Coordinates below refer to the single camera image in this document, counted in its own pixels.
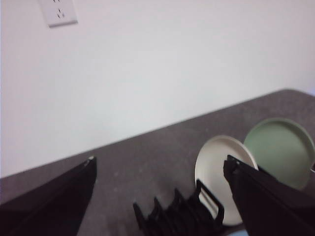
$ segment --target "plate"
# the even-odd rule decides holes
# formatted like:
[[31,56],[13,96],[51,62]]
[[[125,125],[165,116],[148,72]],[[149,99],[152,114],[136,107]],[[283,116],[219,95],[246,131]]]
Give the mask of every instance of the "plate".
[[[200,179],[224,206],[223,224],[237,225],[242,222],[242,218],[223,175],[224,160],[229,154],[258,170],[253,156],[241,142],[220,135],[208,140],[200,150],[195,165],[195,181]],[[204,194],[200,194],[199,199],[215,218],[218,214],[215,204]]]
[[303,189],[315,161],[314,144],[299,124],[284,118],[271,118],[256,125],[244,145],[257,164],[280,182]]

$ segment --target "outlet cover plate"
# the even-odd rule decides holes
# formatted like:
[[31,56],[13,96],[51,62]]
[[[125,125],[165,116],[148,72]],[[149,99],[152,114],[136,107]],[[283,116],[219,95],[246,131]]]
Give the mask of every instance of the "outlet cover plate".
[[49,27],[78,23],[72,0],[39,0]]

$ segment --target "gray countertop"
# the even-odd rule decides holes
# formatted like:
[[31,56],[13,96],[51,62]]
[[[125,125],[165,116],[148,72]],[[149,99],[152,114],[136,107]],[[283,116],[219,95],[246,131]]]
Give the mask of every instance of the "gray countertop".
[[[175,187],[188,197],[194,191],[198,152],[209,138],[225,134],[242,142],[254,125],[270,117],[292,119],[315,138],[315,97],[281,90],[5,177],[1,179],[1,202],[44,184],[94,155],[98,157],[97,181],[78,235],[142,235],[133,202],[138,202],[143,213],[148,214],[153,209],[154,196],[166,207],[173,199]],[[305,191],[315,193],[314,178]]]

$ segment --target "white wall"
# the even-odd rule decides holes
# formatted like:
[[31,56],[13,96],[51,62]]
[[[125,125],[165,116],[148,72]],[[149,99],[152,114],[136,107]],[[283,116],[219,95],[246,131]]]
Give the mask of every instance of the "white wall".
[[281,88],[315,91],[313,0],[1,1],[1,176]]

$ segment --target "white plate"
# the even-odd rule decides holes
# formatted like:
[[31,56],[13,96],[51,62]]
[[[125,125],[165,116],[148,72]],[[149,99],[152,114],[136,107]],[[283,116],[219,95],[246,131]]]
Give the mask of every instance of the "white plate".
[[[208,140],[200,150],[195,166],[195,181],[200,179],[224,206],[223,224],[237,225],[242,222],[242,218],[233,201],[230,186],[223,175],[223,164],[227,155],[232,155],[258,170],[253,156],[241,142],[220,135]],[[199,199],[215,218],[218,214],[215,204],[204,194],[200,194]]]

